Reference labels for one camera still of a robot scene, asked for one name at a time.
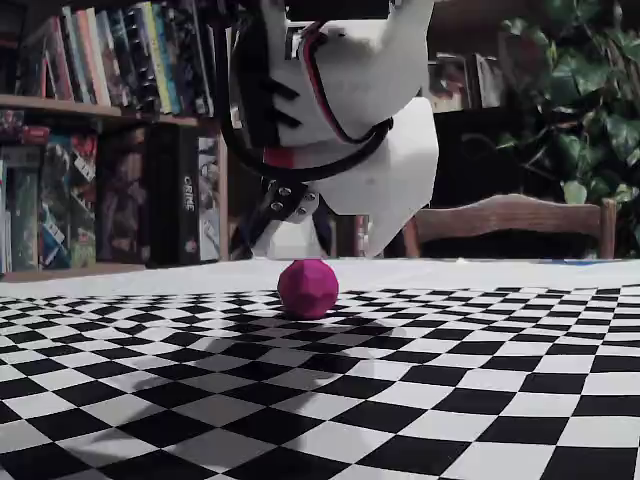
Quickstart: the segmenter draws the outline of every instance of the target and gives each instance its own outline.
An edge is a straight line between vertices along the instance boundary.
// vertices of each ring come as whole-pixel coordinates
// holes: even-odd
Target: black cable
[[[231,102],[229,99],[229,68],[227,57],[226,29],[219,23],[212,25],[214,35],[215,68],[215,110],[220,120],[220,131],[227,147],[240,163],[252,172],[270,180],[280,182],[306,183],[323,180],[344,173],[367,160],[384,142],[387,133],[393,127],[393,119],[388,119],[373,127],[372,137],[360,150],[336,162],[312,168],[281,168],[262,161],[254,155],[235,133],[231,121]]]

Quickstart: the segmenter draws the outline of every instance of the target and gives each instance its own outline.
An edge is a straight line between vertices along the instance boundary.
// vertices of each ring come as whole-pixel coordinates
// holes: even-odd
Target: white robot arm
[[[287,1],[241,0],[230,83],[250,150],[230,120],[222,127],[235,156],[271,181],[248,229],[255,255],[321,256],[312,215],[323,201],[336,214],[369,217],[367,253],[375,256],[429,203],[438,142],[431,105],[417,94],[428,85],[434,1],[385,0],[388,18],[369,19],[363,10],[365,20],[333,20],[327,6],[299,30]],[[222,56],[216,47],[225,117]]]

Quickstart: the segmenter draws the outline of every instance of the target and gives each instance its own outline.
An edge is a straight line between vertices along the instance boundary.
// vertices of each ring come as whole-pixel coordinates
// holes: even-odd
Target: pink ball
[[[338,300],[338,279],[322,260],[296,260],[280,274],[278,293],[288,315],[302,320],[325,316]]]

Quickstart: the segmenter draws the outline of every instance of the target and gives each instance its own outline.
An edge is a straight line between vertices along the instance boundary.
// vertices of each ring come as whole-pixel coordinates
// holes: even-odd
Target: wooden chair
[[[599,257],[612,259],[616,203],[565,205],[525,197],[497,195],[464,207],[420,210],[404,228],[407,256],[420,257],[420,244],[444,238],[466,238],[500,230],[580,233],[596,238]]]

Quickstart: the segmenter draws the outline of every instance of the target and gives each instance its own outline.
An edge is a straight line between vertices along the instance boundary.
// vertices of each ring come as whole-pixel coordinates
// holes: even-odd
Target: white tablecloth
[[[254,259],[36,283],[0,283],[0,295],[151,295],[271,290],[276,288],[278,275],[289,263]],[[509,286],[572,289],[640,284],[640,261],[574,265],[345,259],[328,263],[334,268],[342,291],[382,288],[490,289]]]

